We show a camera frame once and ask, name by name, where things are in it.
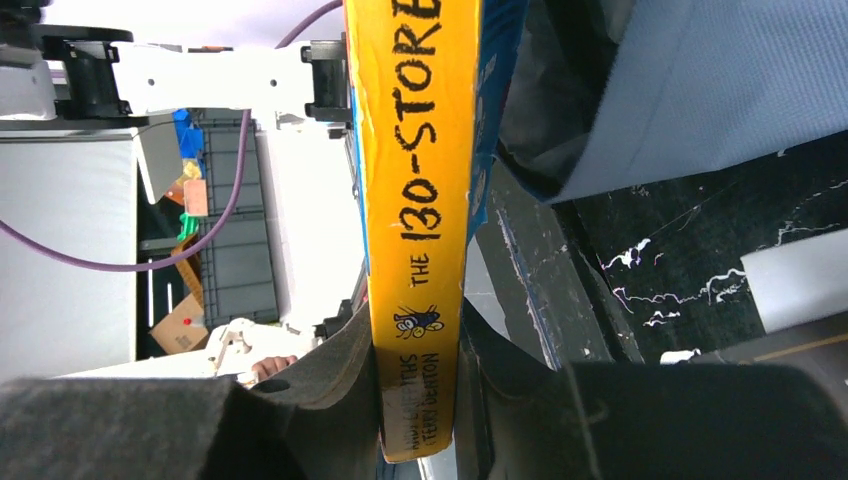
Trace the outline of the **dark plastic storage crate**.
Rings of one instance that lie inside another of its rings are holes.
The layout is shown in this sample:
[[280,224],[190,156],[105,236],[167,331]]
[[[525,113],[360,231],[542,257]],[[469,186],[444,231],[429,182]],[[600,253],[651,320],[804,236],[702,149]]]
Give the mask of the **dark plastic storage crate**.
[[[242,113],[198,109],[194,120],[204,140],[201,160],[209,215],[199,220],[198,227],[198,235],[204,237],[220,219],[235,184]],[[204,323],[208,329],[236,318],[256,323],[279,319],[254,122],[248,127],[236,207],[219,233],[199,252],[199,258]]]

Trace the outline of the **cardboard box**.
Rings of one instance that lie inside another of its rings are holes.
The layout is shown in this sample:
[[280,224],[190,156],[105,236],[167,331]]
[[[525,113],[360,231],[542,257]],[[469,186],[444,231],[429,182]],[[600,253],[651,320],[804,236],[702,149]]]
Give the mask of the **cardboard box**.
[[150,335],[167,355],[202,350],[209,339],[203,307],[188,295],[151,329]]

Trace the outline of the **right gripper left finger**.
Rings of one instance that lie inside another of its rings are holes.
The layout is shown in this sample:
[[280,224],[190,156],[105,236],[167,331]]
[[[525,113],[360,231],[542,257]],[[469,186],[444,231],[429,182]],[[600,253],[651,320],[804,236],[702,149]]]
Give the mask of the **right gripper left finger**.
[[228,379],[17,380],[5,479],[372,479],[379,410],[367,308],[252,389]]

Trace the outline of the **yellow orange book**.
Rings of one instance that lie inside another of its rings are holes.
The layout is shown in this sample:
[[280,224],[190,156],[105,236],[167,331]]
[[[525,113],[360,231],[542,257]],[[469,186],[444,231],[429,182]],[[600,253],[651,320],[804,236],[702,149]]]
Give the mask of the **yellow orange book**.
[[452,441],[466,255],[528,5],[344,5],[367,289],[390,463]]

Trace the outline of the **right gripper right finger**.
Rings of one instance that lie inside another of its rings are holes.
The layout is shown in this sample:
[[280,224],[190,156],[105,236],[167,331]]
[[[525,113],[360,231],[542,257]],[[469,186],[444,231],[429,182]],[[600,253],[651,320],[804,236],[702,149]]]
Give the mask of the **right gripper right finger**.
[[462,479],[843,479],[847,423],[792,367],[553,370],[465,304],[457,467]]

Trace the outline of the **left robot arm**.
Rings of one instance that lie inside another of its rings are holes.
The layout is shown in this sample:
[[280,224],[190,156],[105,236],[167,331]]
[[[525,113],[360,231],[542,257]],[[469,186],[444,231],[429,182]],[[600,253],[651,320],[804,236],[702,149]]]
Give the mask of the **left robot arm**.
[[352,119],[346,45],[179,51],[124,30],[1,23],[1,127],[106,130],[179,109]]

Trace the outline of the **blue student backpack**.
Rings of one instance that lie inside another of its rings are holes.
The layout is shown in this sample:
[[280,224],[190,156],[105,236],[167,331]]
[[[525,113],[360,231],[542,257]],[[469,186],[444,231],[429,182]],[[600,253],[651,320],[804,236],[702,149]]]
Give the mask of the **blue student backpack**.
[[846,128],[843,1],[533,1],[498,154],[559,203]]

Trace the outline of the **dark white book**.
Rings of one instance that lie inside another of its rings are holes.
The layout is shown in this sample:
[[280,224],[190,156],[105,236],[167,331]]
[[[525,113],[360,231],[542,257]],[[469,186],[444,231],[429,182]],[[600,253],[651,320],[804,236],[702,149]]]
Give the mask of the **dark white book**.
[[774,363],[811,374],[847,375],[847,314],[777,331],[729,348],[702,353],[699,349],[664,352],[661,365],[677,363]]

